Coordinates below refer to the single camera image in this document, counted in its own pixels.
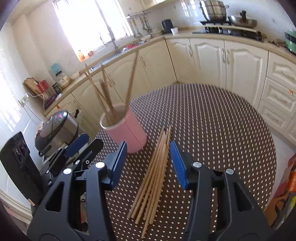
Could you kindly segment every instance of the gas stove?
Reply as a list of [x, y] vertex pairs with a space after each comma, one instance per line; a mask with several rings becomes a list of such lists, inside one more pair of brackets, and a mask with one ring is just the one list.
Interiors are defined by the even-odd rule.
[[252, 32], [248, 30], [241, 29], [224, 29], [222, 27], [213, 27], [214, 25], [229, 25], [229, 21], [201, 21], [204, 25], [204, 28], [201, 28], [197, 31], [192, 32], [193, 34], [224, 34], [232, 35], [237, 37], [244, 37], [248, 39], [253, 39], [259, 42], [264, 42], [264, 37], [262, 37], [260, 31]]

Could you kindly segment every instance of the brown polka dot tablecloth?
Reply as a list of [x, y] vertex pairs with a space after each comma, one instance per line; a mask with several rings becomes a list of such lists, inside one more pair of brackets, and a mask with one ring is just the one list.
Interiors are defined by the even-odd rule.
[[[127, 214], [152, 157], [160, 129], [172, 125], [172, 139], [210, 169], [232, 168], [239, 174], [262, 210], [274, 184], [276, 153], [269, 129], [257, 111], [242, 97], [211, 85], [173, 85], [149, 92], [130, 103], [148, 140], [143, 150], [129, 154], [118, 186], [106, 192], [117, 240], [141, 240], [144, 221], [137, 226]], [[103, 150], [94, 164], [103, 161], [118, 145], [101, 131]], [[145, 240], [181, 240], [190, 208], [191, 191], [179, 185], [171, 160], [155, 222]], [[217, 217], [213, 190], [211, 232]]]

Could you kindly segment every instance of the pink utensil holder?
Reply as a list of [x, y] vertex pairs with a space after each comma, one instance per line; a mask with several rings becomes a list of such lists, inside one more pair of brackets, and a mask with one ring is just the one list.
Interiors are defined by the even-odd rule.
[[140, 125], [135, 114], [128, 108], [125, 114], [125, 104], [114, 105], [116, 118], [120, 119], [117, 124], [110, 126], [109, 121], [104, 113], [100, 118], [101, 127], [107, 134], [117, 143], [123, 140], [127, 143], [128, 153], [136, 153], [140, 151], [147, 142], [147, 135]]

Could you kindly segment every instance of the white cup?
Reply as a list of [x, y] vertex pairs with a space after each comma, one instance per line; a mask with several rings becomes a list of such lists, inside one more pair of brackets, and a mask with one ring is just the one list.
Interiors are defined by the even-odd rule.
[[175, 35], [179, 32], [178, 28], [171, 28], [171, 31], [172, 31], [173, 35]]

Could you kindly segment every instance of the power outlet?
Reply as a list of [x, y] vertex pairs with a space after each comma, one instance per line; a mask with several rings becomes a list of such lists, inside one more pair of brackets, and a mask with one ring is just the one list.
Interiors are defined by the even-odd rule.
[[19, 100], [19, 103], [22, 107], [24, 107], [27, 102], [29, 101], [29, 95], [28, 94], [25, 94], [20, 100]]

